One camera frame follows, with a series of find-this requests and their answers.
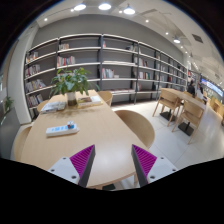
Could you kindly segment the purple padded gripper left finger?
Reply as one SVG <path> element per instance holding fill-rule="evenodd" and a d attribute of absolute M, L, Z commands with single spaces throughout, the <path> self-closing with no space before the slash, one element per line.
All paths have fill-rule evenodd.
<path fill-rule="evenodd" d="M 49 172 L 81 187 L 86 187 L 95 157 L 95 146 L 91 145 L 71 157 L 60 158 Z"/>

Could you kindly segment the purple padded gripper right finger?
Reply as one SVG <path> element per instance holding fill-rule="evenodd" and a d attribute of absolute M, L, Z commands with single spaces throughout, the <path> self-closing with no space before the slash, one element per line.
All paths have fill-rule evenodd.
<path fill-rule="evenodd" d="M 131 155 L 141 187 L 177 171 L 164 156 L 156 157 L 139 146 L 132 145 Z"/>

